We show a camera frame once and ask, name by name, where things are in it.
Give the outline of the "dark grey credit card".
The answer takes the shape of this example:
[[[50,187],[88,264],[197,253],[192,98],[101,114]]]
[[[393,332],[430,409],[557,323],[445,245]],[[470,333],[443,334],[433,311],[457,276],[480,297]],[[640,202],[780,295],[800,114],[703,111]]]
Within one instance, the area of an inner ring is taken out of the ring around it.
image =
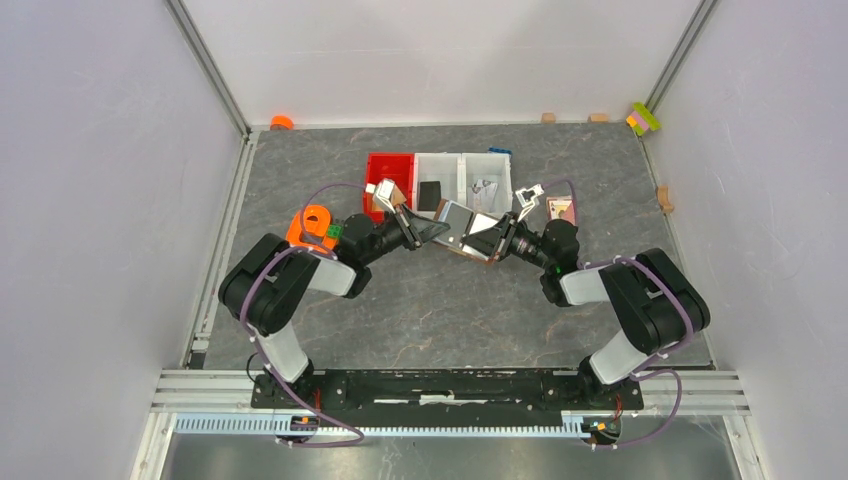
[[[466,234],[474,212],[463,205],[449,202],[443,212],[443,221],[447,223],[450,230],[444,234],[444,241],[451,248],[460,249],[462,239]]]

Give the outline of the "brown leather card holder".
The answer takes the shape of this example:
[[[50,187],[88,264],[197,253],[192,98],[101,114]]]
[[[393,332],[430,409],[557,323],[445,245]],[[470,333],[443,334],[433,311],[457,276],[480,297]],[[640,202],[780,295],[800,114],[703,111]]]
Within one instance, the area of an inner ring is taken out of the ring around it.
[[[494,227],[499,219],[487,213],[481,213],[457,203],[442,199],[434,219],[449,225],[449,229],[438,235],[433,242],[449,251],[490,265],[494,262],[491,254],[480,252],[464,243],[464,239],[480,231]]]

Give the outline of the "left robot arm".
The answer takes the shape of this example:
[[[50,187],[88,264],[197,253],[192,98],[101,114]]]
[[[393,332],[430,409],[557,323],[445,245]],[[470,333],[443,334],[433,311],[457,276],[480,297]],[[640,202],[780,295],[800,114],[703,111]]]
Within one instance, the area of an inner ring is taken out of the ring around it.
[[[400,205],[379,224],[362,213],[348,217],[332,253],[269,233],[225,276],[218,299],[248,333],[265,368],[276,372],[278,397],[302,407],[313,397],[314,381],[304,374],[311,360],[291,321],[305,293],[355,298],[372,279],[371,263],[399,247],[414,251],[449,229]]]

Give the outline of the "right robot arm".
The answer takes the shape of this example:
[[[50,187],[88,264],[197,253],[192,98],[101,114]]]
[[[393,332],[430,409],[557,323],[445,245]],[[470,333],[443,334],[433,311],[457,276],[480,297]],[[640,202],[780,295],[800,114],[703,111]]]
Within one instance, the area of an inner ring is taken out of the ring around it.
[[[578,367],[577,392],[591,408],[602,408],[626,380],[642,378],[658,359],[688,345],[710,323],[709,308],[668,254],[653,248],[594,267],[579,262],[578,228],[554,219],[545,229],[528,229],[517,214],[464,235],[466,246],[500,261],[509,256],[542,270],[546,299],[558,307],[608,303],[618,332]]]

